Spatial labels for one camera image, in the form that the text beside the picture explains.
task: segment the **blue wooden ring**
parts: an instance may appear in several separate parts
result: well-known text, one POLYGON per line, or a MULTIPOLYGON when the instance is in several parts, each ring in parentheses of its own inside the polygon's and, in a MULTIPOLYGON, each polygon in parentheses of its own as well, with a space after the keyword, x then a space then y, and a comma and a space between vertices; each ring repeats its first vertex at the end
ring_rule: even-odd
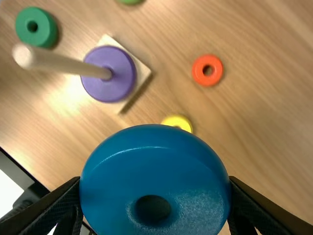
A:
POLYGON ((165 125, 122 130, 87 160, 83 213, 97 234, 217 234, 230 210, 230 183, 216 153, 165 125))

